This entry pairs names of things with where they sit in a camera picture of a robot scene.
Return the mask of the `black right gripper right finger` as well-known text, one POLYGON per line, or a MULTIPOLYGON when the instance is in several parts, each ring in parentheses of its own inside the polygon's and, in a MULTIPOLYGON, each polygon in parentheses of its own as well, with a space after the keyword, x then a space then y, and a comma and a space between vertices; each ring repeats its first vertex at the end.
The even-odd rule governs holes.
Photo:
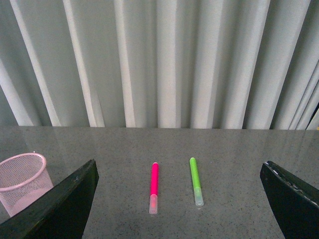
POLYGON ((272 161, 260 171, 267 199, 286 239, 319 237, 319 190, 272 161))

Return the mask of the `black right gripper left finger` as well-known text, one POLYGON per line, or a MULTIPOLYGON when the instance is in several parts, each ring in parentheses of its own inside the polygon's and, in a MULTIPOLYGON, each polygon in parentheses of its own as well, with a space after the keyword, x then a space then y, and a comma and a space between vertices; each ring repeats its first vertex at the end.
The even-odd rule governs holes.
POLYGON ((2 239, 80 239, 99 174, 91 159, 0 226, 2 239))

